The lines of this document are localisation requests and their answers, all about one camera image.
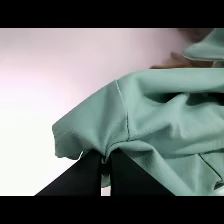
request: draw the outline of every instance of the mint green fabric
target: mint green fabric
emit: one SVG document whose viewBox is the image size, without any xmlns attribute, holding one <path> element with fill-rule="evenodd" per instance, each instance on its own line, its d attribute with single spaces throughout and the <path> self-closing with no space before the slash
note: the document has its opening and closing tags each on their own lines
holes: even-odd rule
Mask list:
<svg viewBox="0 0 224 224">
<path fill-rule="evenodd" d="M 224 60 L 224 28 L 215 28 L 199 43 L 192 44 L 184 51 L 192 60 Z"/>
<path fill-rule="evenodd" d="M 56 156 L 95 149 L 107 162 L 120 148 L 175 195 L 212 195 L 224 178 L 224 107 L 212 93 L 223 92 L 223 68 L 126 75 L 53 125 Z"/>
</svg>

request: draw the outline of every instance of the green fabric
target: green fabric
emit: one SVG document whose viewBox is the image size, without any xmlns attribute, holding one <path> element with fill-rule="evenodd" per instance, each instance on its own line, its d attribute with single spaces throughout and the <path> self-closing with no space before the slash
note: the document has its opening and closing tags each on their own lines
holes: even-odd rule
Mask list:
<svg viewBox="0 0 224 224">
<path fill-rule="evenodd" d="M 215 28 L 204 40 L 184 51 L 192 60 L 224 60 L 224 28 Z"/>
<path fill-rule="evenodd" d="M 126 75 L 53 125 L 56 156 L 93 148 L 106 162 L 121 148 L 175 195 L 212 195 L 224 177 L 224 107 L 214 92 L 224 92 L 223 68 Z"/>
</svg>

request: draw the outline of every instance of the seam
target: seam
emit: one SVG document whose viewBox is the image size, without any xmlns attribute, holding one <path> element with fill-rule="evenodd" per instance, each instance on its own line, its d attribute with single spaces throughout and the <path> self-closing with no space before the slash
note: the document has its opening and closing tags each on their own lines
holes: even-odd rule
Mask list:
<svg viewBox="0 0 224 224">
<path fill-rule="evenodd" d="M 119 84 L 118 84 L 118 81 L 117 80 L 115 80 L 116 81 L 116 84 L 117 84 L 117 89 L 118 89 L 118 92 L 119 92 L 119 94 L 120 94 L 120 97 L 121 97 L 121 102 L 122 102 L 122 104 L 123 104 L 123 107 L 124 107 L 124 110 L 125 110 L 125 112 L 126 112 L 126 121 L 127 121 L 127 132 L 128 132 L 128 138 L 127 138 L 127 140 L 126 141 L 128 141 L 129 139 L 130 139 L 130 130 L 129 130 L 129 118 L 128 118 L 128 110 L 127 110 L 127 107 L 126 107 L 126 105 L 125 105 L 125 103 L 124 103 L 124 99 L 123 99 L 123 96 L 122 96 L 122 93 L 121 93 L 121 90 L 120 90 L 120 87 L 119 87 Z"/>
<path fill-rule="evenodd" d="M 204 161 L 204 163 L 208 166 L 208 167 L 210 167 L 214 172 L 215 172 L 215 174 L 221 179 L 221 181 L 220 182 L 222 182 L 223 181 L 223 179 L 222 179 L 222 177 L 219 175 L 219 173 L 201 156 L 201 154 L 198 154 L 200 157 L 201 157 L 201 159 Z"/>
</svg>

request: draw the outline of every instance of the black bar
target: black bar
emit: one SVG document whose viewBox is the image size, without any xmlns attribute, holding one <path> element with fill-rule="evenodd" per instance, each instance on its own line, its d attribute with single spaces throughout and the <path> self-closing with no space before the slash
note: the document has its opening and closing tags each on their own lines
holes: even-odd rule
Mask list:
<svg viewBox="0 0 224 224">
<path fill-rule="evenodd" d="M 120 149 L 111 153 L 111 196 L 174 196 Z"/>
<path fill-rule="evenodd" d="M 100 196 L 101 154 L 91 150 L 36 196 Z"/>
</svg>

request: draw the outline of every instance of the white surface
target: white surface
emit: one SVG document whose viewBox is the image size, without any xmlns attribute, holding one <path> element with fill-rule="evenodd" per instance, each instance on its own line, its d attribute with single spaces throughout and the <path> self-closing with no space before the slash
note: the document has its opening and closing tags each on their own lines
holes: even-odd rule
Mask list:
<svg viewBox="0 0 224 224">
<path fill-rule="evenodd" d="M 186 45 L 175 29 L 0 29 L 0 195 L 34 195 L 74 163 L 54 156 L 60 117 Z"/>
</svg>

